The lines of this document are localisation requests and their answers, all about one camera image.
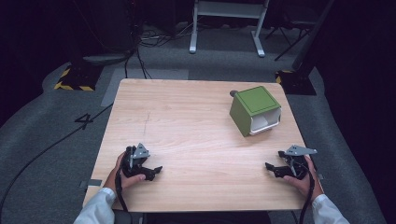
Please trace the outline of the black stand with striped base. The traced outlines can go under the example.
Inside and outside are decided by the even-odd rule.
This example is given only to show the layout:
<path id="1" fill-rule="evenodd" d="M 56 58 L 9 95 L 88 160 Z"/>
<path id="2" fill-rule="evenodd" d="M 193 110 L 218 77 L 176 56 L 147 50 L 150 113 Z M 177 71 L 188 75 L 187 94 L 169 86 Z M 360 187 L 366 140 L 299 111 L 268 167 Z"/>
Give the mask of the black stand with striped base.
<path id="1" fill-rule="evenodd" d="M 135 0 L 86 0 L 91 8 L 93 26 L 81 15 L 93 38 L 108 52 L 120 54 L 119 58 L 99 62 L 86 60 L 79 47 L 69 19 L 57 17 L 61 30 L 59 39 L 64 42 L 64 52 L 70 64 L 61 74 L 56 89 L 94 91 L 104 67 L 127 62 L 136 52 L 137 34 Z"/>

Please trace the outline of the black tripod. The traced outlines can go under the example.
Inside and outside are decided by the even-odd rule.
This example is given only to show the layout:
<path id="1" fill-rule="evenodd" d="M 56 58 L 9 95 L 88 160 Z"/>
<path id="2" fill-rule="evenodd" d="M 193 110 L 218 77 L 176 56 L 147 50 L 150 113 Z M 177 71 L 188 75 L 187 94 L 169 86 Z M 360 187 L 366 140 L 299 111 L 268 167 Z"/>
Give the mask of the black tripod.
<path id="1" fill-rule="evenodd" d="M 275 33 L 279 33 L 288 44 L 288 46 L 275 57 L 275 61 L 281 59 L 306 36 L 310 35 L 316 24 L 315 21 L 309 21 L 308 19 L 282 19 L 277 24 L 272 25 L 271 31 L 265 36 L 265 39 L 269 39 Z"/>

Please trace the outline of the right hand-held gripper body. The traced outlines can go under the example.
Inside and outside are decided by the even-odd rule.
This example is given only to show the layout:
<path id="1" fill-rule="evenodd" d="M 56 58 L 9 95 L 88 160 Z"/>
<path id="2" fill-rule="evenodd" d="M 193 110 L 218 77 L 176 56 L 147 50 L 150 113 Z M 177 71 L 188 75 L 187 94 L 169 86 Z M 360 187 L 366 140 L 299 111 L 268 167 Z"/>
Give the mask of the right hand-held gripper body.
<path id="1" fill-rule="evenodd" d="M 286 151 L 279 151 L 278 156 L 284 160 L 286 166 L 289 166 L 292 176 L 302 180 L 308 172 L 308 164 L 305 160 L 305 155 L 317 153 L 318 151 L 313 148 L 292 145 Z"/>

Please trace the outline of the grey tape piece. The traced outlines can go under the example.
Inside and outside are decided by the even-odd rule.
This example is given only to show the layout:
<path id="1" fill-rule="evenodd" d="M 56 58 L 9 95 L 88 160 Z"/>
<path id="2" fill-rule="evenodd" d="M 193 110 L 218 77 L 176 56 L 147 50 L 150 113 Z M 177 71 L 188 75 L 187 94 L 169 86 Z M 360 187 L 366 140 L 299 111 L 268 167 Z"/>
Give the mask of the grey tape piece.
<path id="1" fill-rule="evenodd" d="M 78 186 L 81 189 L 86 189 L 89 186 L 100 187 L 101 184 L 102 181 L 100 179 L 90 179 L 90 180 L 81 181 Z"/>

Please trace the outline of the white metal stand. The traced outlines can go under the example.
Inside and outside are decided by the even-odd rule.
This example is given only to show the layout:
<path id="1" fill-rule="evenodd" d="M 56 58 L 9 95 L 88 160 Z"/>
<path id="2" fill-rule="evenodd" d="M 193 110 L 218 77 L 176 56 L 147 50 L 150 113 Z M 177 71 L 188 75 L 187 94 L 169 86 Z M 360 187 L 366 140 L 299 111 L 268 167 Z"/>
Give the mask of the white metal stand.
<path id="1" fill-rule="evenodd" d="M 230 3 L 230 2 L 210 2 L 207 0 L 195 0 L 192 12 L 192 33 L 189 52 L 194 54 L 197 50 L 198 17 L 229 17 L 257 20 L 256 30 L 251 32 L 257 54 L 263 58 L 265 56 L 260 33 L 263 21 L 268 9 L 270 0 L 263 0 L 259 4 Z"/>

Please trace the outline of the person's dark clothing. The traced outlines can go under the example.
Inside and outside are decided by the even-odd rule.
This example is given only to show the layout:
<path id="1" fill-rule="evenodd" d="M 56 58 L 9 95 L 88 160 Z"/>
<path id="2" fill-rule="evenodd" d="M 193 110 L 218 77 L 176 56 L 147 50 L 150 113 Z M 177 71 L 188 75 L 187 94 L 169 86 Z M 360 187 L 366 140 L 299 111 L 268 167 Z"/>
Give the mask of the person's dark clothing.
<path id="1" fill-rule="evenodd" d="M 114 210 L 114 224 L 272 224 L 265 211 L 127 213 Z"/>

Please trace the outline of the person's left hand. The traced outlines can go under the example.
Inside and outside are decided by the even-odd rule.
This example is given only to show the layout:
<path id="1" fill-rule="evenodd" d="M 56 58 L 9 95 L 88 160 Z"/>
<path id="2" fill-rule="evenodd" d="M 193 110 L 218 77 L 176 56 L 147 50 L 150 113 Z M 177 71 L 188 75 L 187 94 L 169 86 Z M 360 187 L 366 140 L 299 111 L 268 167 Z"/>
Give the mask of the person's left hand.
<path id="1" fill-rule="evenodd" d="M 112 189 L 114 192 L 116 192 L 116 176 L 117 176 L 117 171 L 120 168 L 120 164 L 121 164 L 123 156 L 124 156 L 123 153 L 121 153 L 118 156 L 114 168 L 111 170 L 111 172 L 109 173 L 109 175 L 106 179 L 104 188 Z M 123 189 L 129 188 L 132 185 L 146 179 L 145 175 L 135 175 L 135 176 L 131 176 L 131 177 L 126 177 L 124 173 L 120 173 L 120 176 L 121 176 L 121 187 Z"/>

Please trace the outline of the grey pole stand striped base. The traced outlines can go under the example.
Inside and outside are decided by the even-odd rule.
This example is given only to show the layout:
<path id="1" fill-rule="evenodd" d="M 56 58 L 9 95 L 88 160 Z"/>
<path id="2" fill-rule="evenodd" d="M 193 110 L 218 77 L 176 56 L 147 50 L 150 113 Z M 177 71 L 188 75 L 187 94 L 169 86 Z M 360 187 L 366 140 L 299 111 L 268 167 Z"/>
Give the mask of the grey pole stand striped base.
<path id="1" fill-rule="evenodd" d="M 318 16 L 316 24 L 310 30 L 308 39 L 304 43 L 300 53 L 292 64 L 293 70 L 279 70 L 275 73 L 276 82 L 281 85 L 286 94 L 316 95 L 315 88 L 309 78 L 318 57 L 315 41 L 318 39 L 319 31 L 331 11 L 334 0 L 328 0 Z"/>

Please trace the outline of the person's right hand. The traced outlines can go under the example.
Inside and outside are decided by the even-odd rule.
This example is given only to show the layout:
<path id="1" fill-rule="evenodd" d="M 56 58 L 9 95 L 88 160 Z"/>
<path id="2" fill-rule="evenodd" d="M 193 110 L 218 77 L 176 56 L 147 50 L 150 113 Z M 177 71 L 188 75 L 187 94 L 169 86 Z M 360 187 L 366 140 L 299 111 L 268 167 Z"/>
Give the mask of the person's right hand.
<path id="1" fill-rule="evenodd" d="M 313 190 L 311 191 L 312 196 L 310 198 L 310 202 L 313 202 L 319 195 L 323 194 L 324 191 L 319 183 L 318 175 L 317 175 L 317 172 L 315 170 L 312 160 L 310 159 L 309 156 L 305 156 L 305 160 L 308 164 L 308 168 L 309 168 L 311 175 L 306 175 L 302 180 L 299 180 L 299 179 L 289 176 L 289 175 L 285 175 L 283 177 L 283 179 L 291 186 L 294 186 L 295 188 L 297 188 L 297 190 L 299 190 L 302 193 L 302 195 L 305 198 L 307 198 L 308 193 L 311 191 L 310 190 L 310 178 L 313 178 L 315 185 L 314 185 Z"/>

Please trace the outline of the green box with white drawer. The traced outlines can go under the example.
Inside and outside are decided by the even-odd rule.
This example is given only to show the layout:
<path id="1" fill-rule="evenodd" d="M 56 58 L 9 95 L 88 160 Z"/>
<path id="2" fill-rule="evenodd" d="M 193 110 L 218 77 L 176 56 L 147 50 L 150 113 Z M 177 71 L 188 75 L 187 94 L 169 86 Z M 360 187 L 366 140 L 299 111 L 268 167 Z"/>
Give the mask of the green box with white drawer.
<path id="1" fill-rule="evenodd" d="M 279 124 L 282 108 L 275 97 L 258 86 L 238 91 L 233 97 L 230 116 L 243 136 L 255 135 Z"/>

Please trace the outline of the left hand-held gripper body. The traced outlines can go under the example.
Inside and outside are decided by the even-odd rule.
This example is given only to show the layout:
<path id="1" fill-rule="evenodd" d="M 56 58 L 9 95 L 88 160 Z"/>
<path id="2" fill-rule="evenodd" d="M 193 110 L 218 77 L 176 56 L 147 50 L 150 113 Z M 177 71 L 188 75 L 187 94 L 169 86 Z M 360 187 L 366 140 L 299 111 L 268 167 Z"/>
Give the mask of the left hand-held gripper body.
<path id="1" fill-rule="evenodd" d="M 143 144 L 139 143 L 137 146 L 128 146 L 121 162 L 121 170 L 126 177 L 134 175 L 145 175 L 149 177 L 149 168 L 143 166 L 143 163 L 148 157 L 149 151 Z"/>

